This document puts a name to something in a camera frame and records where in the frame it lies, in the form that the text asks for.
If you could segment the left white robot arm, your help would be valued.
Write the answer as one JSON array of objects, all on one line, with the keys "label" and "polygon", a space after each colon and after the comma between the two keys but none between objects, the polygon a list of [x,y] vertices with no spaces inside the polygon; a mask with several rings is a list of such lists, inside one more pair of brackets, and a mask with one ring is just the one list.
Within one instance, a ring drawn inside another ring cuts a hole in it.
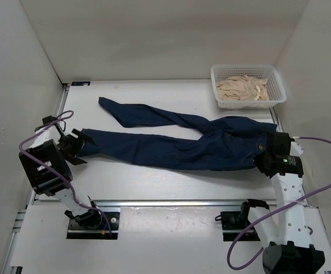
[{"label": "left white robot arm", "polygon": [[81,227],[96,229],[103,222],[102,214],[88,196],[75,192],[68,165],[85,164],[86,161],[78,157],[79,150],[95,142],[76,129],[66,135],[60,121],[54,116],[43,118],[43,125],[35,129],[32,145],[29,148],[19,145],[19,159],[36,194],[61,201],[67,207],[65,215],[69,219]]}]

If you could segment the dark blue denim trousers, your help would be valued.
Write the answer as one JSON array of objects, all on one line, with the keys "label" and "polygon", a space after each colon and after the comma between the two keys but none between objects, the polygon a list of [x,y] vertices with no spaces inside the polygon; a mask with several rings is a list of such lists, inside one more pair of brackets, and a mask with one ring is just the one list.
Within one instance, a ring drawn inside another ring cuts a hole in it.
[{"label": "dark blue denim trousers", "polygon": [[120,104],[100,97],[99,105],[124,128],[180,126],[197,130],[197,140],[163,135],[130,134],[83,129],[94,140],[79,157],[102,155],[138,166],[188,171],[236,171],[255,167],[254,157],[265,150],[267,137],[277,129],[241,116],[207,120],[145,104]]}]

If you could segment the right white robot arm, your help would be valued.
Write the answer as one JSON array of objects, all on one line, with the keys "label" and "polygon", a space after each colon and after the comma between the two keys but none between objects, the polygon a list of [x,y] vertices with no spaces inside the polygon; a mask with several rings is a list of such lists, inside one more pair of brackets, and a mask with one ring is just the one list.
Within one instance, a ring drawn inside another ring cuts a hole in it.
[{"label": "right white robot arm", "polygon": [[247,208],[239,214],[245,228],[256,230],[263,245],[265,273],[317,273],[325,264],[323,251],[315,249],[306,223],[303,196],[303,148],[268,148],[255,157],[257,168],[270,178],[277,202],[277,221],[265,206]]}]

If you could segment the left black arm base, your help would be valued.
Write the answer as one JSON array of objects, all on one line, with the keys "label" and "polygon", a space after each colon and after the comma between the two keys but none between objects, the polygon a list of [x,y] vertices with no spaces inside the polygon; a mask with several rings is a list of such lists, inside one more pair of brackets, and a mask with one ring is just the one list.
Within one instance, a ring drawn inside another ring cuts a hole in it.
[{"label": "left black arm base", "polygon": [[117,240],[120,224],[120,210],[104,211],[106,219],[98,212],[89,210],[87,213],[74,216],[66,210],[69,218],[66,238],[78,240]]}]

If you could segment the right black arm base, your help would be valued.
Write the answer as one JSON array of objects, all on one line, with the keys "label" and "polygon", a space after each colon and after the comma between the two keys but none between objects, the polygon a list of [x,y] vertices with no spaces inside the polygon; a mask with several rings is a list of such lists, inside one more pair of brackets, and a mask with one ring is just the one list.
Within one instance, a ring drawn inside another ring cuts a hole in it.
[{"label": "right black arm base", "polygon": [[247,199],[241,204],[238,211],[222,211],[214,218],[214,221],[220,222],[222,226],[222,235],[224,242],[232,242],[236,236],[246,228],[250,222],[248,214],[251,208],[269,209],[267,202],[257,199]]}]

